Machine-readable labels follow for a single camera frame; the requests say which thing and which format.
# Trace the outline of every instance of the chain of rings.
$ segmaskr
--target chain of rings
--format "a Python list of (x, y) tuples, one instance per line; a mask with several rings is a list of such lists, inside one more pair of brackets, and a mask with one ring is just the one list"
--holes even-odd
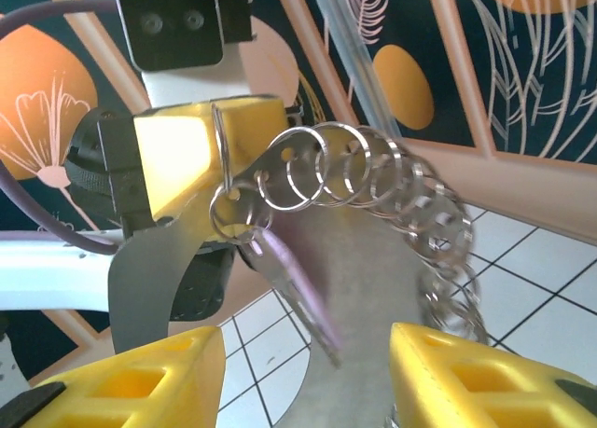
[[(349, 141), (340, 154), (339, 150), (332, 151), (338, 138), (326, 138), (335, 131), (342, 131), (343, 144)], [(223, 134), (219, 133), (218, 146), (225, 142)], [(223, 230), (227, 224), (218, 215), (215, 203), (227, 196), (231, 188), (256, 192), (267, 204), (267, 212), (259, 221), (250, 222), (255, 215), (249, 212), (251, 215), (245, 223), (251, 223), (254, 228), (269, 228), (274, 212), (298, 212), (309, 206), (362, 209), (400, 233), (423, 261), (417, 276), (423, 323), (487, 343), (487, 332), (479, 313), (479, 283), (475, 272), (467, 265), (473, 241), (472, 220), (463, 201), (441, 180), (433, 166), (381, 131), (339, 122), (290, 128), (280, 133), (270, 148), (281, 142), (286, 145), (290, 142), (292, 146), (292, 138), (297, 134), (308, 134), (314, 142), (310, 153), (293, 153), (290, 159), (283, 160), (285, 180), (298, 202), (281, 205), (272, 198), (275, 185), (271, 179), (282, 173), (279, 166), (273, 171), (261, 166), (262, 170), (255, 171), (253, 181), (225, 178), (210, 206), (215, 232), (235, 244), (252, 240), (251, 230), (236, 237), (230, 237)], [(307, 191), (299, 186), (295, 171), (296, 163), (309, 156), (317, 184), (314, 190)], [(222, 156), (220, 161), (223, 170), (229, 172), (226, 157)], [(332, 182), (336, 186), (341, 184), (342, 191), (332, 190)]]

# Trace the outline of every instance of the wallpaper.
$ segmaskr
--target wallpaper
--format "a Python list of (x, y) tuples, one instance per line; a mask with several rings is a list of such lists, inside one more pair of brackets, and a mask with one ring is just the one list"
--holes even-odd
[[(306, 1), (321, 37), (330, 47), (330, 57), (345, 77), (326, 17), (315, 0)], [(402, 136), (474, 146), (431, 0), (346, 0), (346, 3)], [(346, 94), (359, 119), (365, 121), (350, 79)]]
[[(7, 13), (47, 0), (0, 0)], [(64, 224), (75, 229), (106, 227), (70, 201), (62, 164), (78, 121), (100, 104), (126, 107), (103, 72), (62, 18), (41, 21), (2, 42), (3, 94), (0, 155), (21, 184)], [(37, 229), (6, 197), (0, 197), (1, 229)]]
[(595, 0), (456, 0), (499, 152), (597, 163)]

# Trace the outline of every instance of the silver ring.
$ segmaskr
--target silver ring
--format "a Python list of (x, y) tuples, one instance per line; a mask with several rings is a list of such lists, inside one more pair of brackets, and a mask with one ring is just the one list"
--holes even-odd
[[(357, 129), (364, 134), (369, 134), (370, 136), (372, 136), (378, 140), (384, 141), (385, 144), (388, 146), (388, 148), (392, 154), (391, 158), (394, 160), (396, 183), (394, 184), (394, 187), (390, 187), (388, 190), (383, 192), (380, 196), (377, 196), (375, 184), (377, 183), (377, 173), (380, 170), (379, 169), (373, 170), (373, 174), (371, 175), (371, 178), (369, 181), (369, 193), (371, 195), (371, 200), (352, 202), (351, 205), (355, 208), (367, 209), (370, 214), (384, 218), (384, 216), (382, 216), (382, 215), (387, 215), (387, 214), (382, 213), (382, 212), (379, 212), (379, 214), (378, 214), (378, 211), (375, 209), (374, 206), (377, 206), (377, 205), (389, 200), (398, 191), (398, 179), (400, 178), (400, 175), (398, 174), (398, 172), (400, 172), (402, 170), (402, 153), (400, 152), (398, 145), (392, 139), (385, 137), (381, 131), (378, 131), (374, 128), (367, 127), (367, 126), (360, 126)], [(345, 172), (347, 172), (350, 169), (350, 164), (352, 163), (352, 159), (353, 158), (349, 158), (348, 166), (345, 169)], [(349, 179), (346, 176), (344, 176), (344, 181), (349, 181)]]
[[(249, 183), (248, 181), (241, 181), (238, 182), (236, 184), (233, 184), (233, 188), (237, 188), (240, 190), (250, 190), (252, 192), (255, 192), (256, 194), (258, 193), (257, 187), (255, 187), (255, 185), (253, 185), (252, 183)], [(226, 188), (224, 187), (224, 185), (220, 185), (217, 190), (214, 193), (214, 196), (212, 197), (212, 200), (210, 201), (209, 204), (209, 218), (210, 218), (210, 223), (212, 224), (212, 228), (214, 229), (215, 233), (217, 235), (219, 235), (225, 242), (230, 242), (232, 244), (245, 244), (245, 243), (249, 243), (251, 240), (253, 240), (253, 230), (249, 229), (247, 230), (245, 233), (241, 234), (240, 236), (233, 236), (230, 237), (230, 235), (224, 233), (224, 231), (220, 228), (219, 225), (224, 225), (225, 223), (228, 223), (227, 226), (230, 225), (234, 225), (234, 224), (242, 224), (242, 223), (229, 223), (229, 222), (224, 222), (224, 220), (217, 214), (216, 211), (216, 202), (220, 197), (223, 197), (225, 195), (227, 195), (229, 193), (229, 191), (226, 190)], [(268, 208), (268, 212), (267, 212), (267, 216), (266, 216), (266, 223), (263, 226), (259, 226), (260, 228), (265, 228), (265, 229), (269, 229), (271, 227), (271, 223), (273, 221), (273, 209), (269, 206), (267, 206)], [(247, 218), (245, 218), (244, 223), (249, 226), (251, 225), (251, 219), (253, 217), (253, 211), (251, 210), (247, 216)]]
[(212, 103), (212, 120), (214, 121), (217, 151), (220, 155), (220, 167), (222, 168), (222, 173), (224, 174), (224, 190), (226, 190), (226, 192), (230, 192), (232, 189), (232, 181), (234, 180), (230, 166), (230, 147), (228, 144), (226, 129), (224, 128), (224, 118), (222, 116), (222, 111), (215, 103)]
[[(319, 132), (317, 132), (316, 130), (314, 130), (313, 128), (310, 127), (294, 127), (294, 128), (290, 128), (286, 131), (281, 132), (280, 134), (278, 134), (273, 141), (271, 141), (270, 146), (276, 145), (277, 143), (291, 137), (293, 134), (297, 134), (300, 132), (306, 132), (308, 133), (313, 139), (315, 139), (315, 141), (317, 142), (317, 144), (320, 145), (321, 147), (321, 151), (320, 153), (323, 153), (324, 156), (324, 169), (323, 169), (323, 173), (321, 174), (321, 177), (323, 178), (323, 181), (318, 181), (320, 182), (319, 187), (317, 188), (317, 190), (315, 191), (315, 193), (313, 193), (314, 197), (318, 197), (322, 191), (324, 190), (324, 186), (325, 186), (325, 181), (327, 179), (327, 175), (329, 174), (329, 151), (327, 149), (327, 144), (326, 144), (326, 139), (323, 138), (323, 136), (321, 134), (319, 134)], [(297, 204), (293, 204), (292, 206), (280, 206), (278, 204), (276, 204), (272, 199), (271, 199), (271, 195), (270, 192), (268, 191), (267, 185), (266, 185), (266, 178), (264, 178), (264, 172), (259, 172), (257, 174), (257, 188), (259, 190), (259, 194), (261, 195), (261, 198), (268, 204), (268, 206), (270, 206), (272, 209), (279, 211), (279, 212), (298, 212), (298, 211), (302, 211), (303, 209), (306, 209), (307, 207), (309, 207), (310, 204), (314, 203), (312, 198), (309, 197), (304, 197), (302, 194), (297, 193), (298, 197), (302, 199), (302, 201), (298, 202)], [(295, 192), (296, 189), (293, 186), (293, 184), (291, 183), (290, 186), (293, 187), (293, 190)]]
[(324, 123), (320, 123), (317, 124), (313, 127), (314, 130), (322, 130), (325, 128), (329, 128), (331, 130), (345, 130), (347, 132), (349, 132), (355, 139), (356, 141), (361, 145), (361, 147), (363, 148), (363, 155), (365, 156), (365, 170), (363, 171), (363, 183), (361, 184), (361, 186), (355, 191), (355, 192), (351, 192), (351, 182), (350, 179), (347, 179), (346, 177), (346, 172), (343, 173), (343, 180), (344, 180), (344, 185), (346, 186), (347, 191), (351, 194), (349, 195), (348, 198), (340, 198), (338, 195), (336, 195), (326, 184), (326, 180), (324, 180), (323, 177), (320, 176), (319, 172), (315, 172), (315, 175), (317, 176), (317, 180), (320, 183), (324, 183), (324, 191), (326, 192), (326, 194), (331, 198), (331, 200), (326, 201), (325, 203), (322, 203), (322, 205), (325, 205), (326, 207), (329, 208), (335, 208), (335, 207), (340, 207), (343, 206), (345, 204), (350, 204), (353, 200), (355, 200), (362, 192), (363, 190), (365, 190), (365, 187), (367, 187), (367, 182), (368, 182), (368, 177), (371, 174), (371, 168), (372, 168), (372, 162), (371, 162), (371, 148), (369, 147), (369, 143), (367, 141), (367, 139), (365, 138), (365, 136), (363, 136), (363, 134), (361, 134), (359, 132), (359, 130), (357, 130), (354, 127), (351, 127), (350, 125), (346, 125), (344, 123), (339, 123), (339, 122), (324, 122)]

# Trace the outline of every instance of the purple cable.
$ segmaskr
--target purple cable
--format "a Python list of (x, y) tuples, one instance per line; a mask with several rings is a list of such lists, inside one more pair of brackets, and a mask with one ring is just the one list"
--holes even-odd
[[(67, 0), (47, 1), (39, 4), (21, 7), (6, 14), (0, 19), (0, 40), (19, 29), (23, 25), (31, 24), (55, 16), (68, 13), (114, 13), (117, 12), (115, 0)], [(46, 209), (39, 205), (29, 193), (19, 184), (7, 166), (0, 159), (0, 189), (7, 197), (40, 227), (51, 232), (56, 237), (78, 248), (96, 254), (112, 255), (118, 250), (116, 244), (97, 242), (74, 232), (54, 218)]]

